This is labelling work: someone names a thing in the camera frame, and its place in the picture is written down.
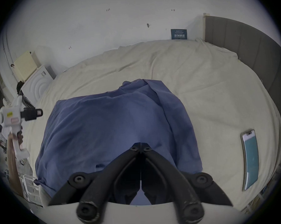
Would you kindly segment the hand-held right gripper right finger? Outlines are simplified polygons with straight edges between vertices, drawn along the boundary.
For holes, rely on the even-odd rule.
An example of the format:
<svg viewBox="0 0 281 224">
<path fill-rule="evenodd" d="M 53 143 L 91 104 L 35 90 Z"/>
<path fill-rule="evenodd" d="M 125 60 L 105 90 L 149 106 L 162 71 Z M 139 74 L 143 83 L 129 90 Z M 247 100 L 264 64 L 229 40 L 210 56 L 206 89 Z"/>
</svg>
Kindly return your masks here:
<svg viewBox="0 0 281 224">
<path fill-rule="evenodd" d="M 204 172 L 180 172 L 148 144 L 140 143 L 141 188 L 152 205 L 174 203 L 179 223 L 198 223 L 202 203 L 233 206 L 224 191 Z"/>
</svg>

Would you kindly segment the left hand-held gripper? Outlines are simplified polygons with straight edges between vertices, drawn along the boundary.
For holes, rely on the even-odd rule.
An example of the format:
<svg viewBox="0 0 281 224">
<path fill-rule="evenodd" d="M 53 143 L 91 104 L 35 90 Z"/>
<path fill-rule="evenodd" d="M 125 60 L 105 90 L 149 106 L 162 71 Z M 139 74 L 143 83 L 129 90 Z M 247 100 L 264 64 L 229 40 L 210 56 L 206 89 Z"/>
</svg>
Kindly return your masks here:
<svg viewBox="0 0 281 224">
<path fill-rule="evenodd" d="M 26 148 L 23 148 L 18 141 L 18 133 L 22 130 L 22 121 L 26 117 L 26 107 L 22 102 L 23 97 L 18 96 L 14 100 L 14 104 L 11 107 L 2 107 L 0 109 L 0 125 L 3 128 L 9 128 L 10 133 L 15 135 L 16 139 L 13 139 L 13 148 L 17 161 L 27 159 L 29 152 Z M 36 120 L 38 117 L 43 116 L 42 109 L 28 108 L 28 120 Z"/>
</svg>

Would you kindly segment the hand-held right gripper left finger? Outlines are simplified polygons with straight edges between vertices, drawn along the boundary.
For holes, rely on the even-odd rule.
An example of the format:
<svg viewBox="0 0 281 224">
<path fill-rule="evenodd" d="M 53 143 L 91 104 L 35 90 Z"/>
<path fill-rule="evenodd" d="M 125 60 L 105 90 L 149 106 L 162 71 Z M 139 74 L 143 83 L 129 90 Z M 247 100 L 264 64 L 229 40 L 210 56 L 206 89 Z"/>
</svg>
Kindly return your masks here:
<svg viewBox="0 0 281 224">
<path fill-rule="evenodd" d="M 102 221 L 115 181 L 135 162 L 140 148 L 141 143 L 133 144 L 102 171 L 71 174 L 48 206 L 79 203 L 76 216 L 80 221 Z"/>
</svg>

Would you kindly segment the person's left hand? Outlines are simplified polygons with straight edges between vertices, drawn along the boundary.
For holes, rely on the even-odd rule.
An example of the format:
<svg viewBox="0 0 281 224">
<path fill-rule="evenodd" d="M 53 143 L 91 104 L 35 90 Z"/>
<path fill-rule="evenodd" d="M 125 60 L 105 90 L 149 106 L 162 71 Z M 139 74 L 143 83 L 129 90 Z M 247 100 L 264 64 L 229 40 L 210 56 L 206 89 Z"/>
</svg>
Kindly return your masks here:
<svg viewBox="0 0 281 224">
<path fill-rule="evenodd" d="M 20 146 L 23 143 L 22 131 L 18 132 L 17 135 L 15 135 L 13 133 L 9 133 L 8 140 L 7 140 L 7 146 L 11 150 L 14 149 L 13 140 L 18 140 L 18 144 Z"/>
</svg>

